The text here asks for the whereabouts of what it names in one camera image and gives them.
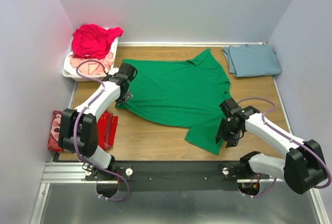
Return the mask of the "magenta t-shirt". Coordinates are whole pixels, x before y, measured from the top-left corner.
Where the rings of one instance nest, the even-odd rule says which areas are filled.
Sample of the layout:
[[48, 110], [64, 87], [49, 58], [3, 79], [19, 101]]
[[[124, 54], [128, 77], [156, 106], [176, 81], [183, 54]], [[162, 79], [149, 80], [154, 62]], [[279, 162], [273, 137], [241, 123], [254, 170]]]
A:
[[80, 59], [104, 59], [114, 40], [123, 33], [120, 27], [105, 29], [95, 24], [83, 24], [73, 33], [73, 55]]

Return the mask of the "white plastic bin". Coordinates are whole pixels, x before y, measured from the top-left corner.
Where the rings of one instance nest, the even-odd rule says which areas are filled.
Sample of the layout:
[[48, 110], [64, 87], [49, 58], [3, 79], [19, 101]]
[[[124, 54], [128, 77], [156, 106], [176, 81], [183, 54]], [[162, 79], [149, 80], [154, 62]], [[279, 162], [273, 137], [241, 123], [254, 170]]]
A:
[[[116, 59], [116, 52], [117, 52], [117, 46], [118, 46], [118, 39], [119, 39], [119, 37], [116, 37], [115, 38], [115, 40], [113, 41], [113, 43], [112, 43], [112, 45], [111, 45], [111, 47], [110, 47], [110, 53], [113, 55], [113, 64], [110, 66], [110, 69], [111, 70], [114, 70], [113, 68], [114, 68], [114, 63], [115, 63], [115, 59]], [[70, 56], [70, 55], [73, 55], [73, 52], [72, 51], [70, 51], [68, 54], [67, 54], [67, 56]], [[66, 77], [66, 78], [71, 78], [71, 79], [73, 79], [74, 81], [76, 81], [76, 82], [86, 82], [86, 81], [89, 81], [88, 79], [85, 79], [85, 78], [82, 78], [82, 77], [80, 77], [78, 74], [77, 74], [77, 76], [73, 76], [73, 75], [70, 75], [70, 74], [68, 74], [63, 68], [62, 68], [62, 76], [63, 77]]]

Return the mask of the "green t-shirt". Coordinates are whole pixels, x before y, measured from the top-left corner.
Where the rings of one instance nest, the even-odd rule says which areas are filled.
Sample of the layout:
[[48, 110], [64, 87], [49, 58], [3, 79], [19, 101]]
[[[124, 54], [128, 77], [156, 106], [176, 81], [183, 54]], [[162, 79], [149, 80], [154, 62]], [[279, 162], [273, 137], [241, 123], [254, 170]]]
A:
[[231, 97], [230, 81], [210, 49], [186, 61], [123, 62], [138, 74], [130, 82], [133, 96], [116, 108], [158, 124], [187, 128], [186, 141], [219, 154], [223, 142], [215, 138], [225, 116], [219, 105]]

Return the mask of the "white cloth in bin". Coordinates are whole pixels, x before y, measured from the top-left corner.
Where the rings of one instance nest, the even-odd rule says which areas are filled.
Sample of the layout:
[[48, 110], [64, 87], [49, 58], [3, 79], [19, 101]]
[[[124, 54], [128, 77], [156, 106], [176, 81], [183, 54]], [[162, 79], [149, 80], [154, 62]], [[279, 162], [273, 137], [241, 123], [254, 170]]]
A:
[[76, 68], [73, 68], [71, 65], [71, 59], [67, 56], [64, 60], [63, 69], [70, 75], [77, 76]]

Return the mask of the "pink t-shirt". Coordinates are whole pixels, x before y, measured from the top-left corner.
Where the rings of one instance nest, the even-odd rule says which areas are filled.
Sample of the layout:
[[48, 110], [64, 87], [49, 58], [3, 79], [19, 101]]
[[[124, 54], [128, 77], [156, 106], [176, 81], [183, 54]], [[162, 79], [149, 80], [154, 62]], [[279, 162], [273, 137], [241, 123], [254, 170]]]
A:
[[84, 58], [75, 58], [73, 55], [70, 55], [71, 65], [73, 68], [77, 68], [85, 60], [90, 60], [79, 67], [79, 72], [82, 75], [105, 75], [109, 70], [110, 66], [113, 64], [113, 55], [111, 53], [107, 54], [103, 59], [84, 59]]

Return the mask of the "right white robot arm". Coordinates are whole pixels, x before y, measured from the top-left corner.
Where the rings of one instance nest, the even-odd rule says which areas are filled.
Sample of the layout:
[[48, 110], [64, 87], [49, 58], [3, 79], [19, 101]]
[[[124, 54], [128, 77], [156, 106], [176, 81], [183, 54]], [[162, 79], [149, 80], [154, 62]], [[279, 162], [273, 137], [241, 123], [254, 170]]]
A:
[[224, 100], [219, 107], [224, 117], [215, 137], [217, 142], [225, 141], [227, 147], [235, 147], [244, 133], [249, 132], [282, 156], [278, 159], [252, 151], [240, 159], [235, 169], [223, 169], [224, 175], [235, 173], [244, 178], [268, 175], [283, 180], [297, 194], [331, 185], [331, 172], [317, 141], [305, 141], [286, 132], [268, 120], [265, 113], [253, 106], [242, 108], [233, 98]]

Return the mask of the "folded blue t-shirt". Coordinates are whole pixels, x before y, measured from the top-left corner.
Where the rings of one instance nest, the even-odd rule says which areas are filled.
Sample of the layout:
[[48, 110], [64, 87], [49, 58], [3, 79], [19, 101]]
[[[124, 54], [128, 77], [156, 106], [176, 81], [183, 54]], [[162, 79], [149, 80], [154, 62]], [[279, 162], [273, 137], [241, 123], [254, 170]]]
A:
[[282, 72], [276, 53], [269, 45], [240, 45], [222, 50], [235, 77], [274, 76]]

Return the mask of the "aluminium rail frame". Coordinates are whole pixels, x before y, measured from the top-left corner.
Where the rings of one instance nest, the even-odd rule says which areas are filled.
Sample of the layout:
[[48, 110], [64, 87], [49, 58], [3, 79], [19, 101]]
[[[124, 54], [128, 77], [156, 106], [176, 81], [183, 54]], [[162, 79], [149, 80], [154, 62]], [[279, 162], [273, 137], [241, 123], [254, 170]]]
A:
[[237, 191], [99, 193], [79, 162], [47, 163], [32, 223], [329, 223], [321, 195], [259, 179]]

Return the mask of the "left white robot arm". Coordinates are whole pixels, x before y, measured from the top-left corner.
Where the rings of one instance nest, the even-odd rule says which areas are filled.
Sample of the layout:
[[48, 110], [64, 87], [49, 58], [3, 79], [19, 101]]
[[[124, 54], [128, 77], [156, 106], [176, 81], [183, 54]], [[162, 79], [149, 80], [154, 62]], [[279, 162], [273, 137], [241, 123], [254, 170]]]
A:
[[62, 111], [60, 148], [93, 166], [104, 180], [116, 176], [116, 165], [114, 156], [99, 145], [97, 122], [112, 102], [122, 104], [132, 97], [129, 84], [136, 75], [137, 69], [133, 65], [122, 63], [118, 72], [106, 75], [103, 80], [95, 80], [100, 86], [84, 103]]

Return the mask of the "red cartoon folded cloth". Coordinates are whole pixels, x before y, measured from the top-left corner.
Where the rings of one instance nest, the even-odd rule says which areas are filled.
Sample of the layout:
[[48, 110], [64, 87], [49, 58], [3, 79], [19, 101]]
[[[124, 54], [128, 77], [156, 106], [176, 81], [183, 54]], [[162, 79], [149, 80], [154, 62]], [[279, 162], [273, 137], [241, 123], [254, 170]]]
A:
[[[52, 123], [48, 139], [48, 149], [55, 152], [63, 151], [63, 149], [61, 149], [58, 144], [61, 114], [61, 111], [56, 110], [52, 113]], [[107, 110], [102, 113], [101, 117], [97, 122], [97, 130], [99, 146], [103, 150], [107, 150], [113, 147], [117, 125], [118, 116], [113, 115]]]

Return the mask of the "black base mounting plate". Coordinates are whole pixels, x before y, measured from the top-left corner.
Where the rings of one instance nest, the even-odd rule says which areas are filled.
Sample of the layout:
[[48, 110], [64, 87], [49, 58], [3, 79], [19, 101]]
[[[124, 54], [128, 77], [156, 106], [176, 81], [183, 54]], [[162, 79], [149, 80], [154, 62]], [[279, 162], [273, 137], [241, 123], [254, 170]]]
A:
[[99, 193], [152, 191], [237, 191], [258, 185], [265, 174], [245, 173], [239, 161], [117, 161], [114, 175], [84, 164]]

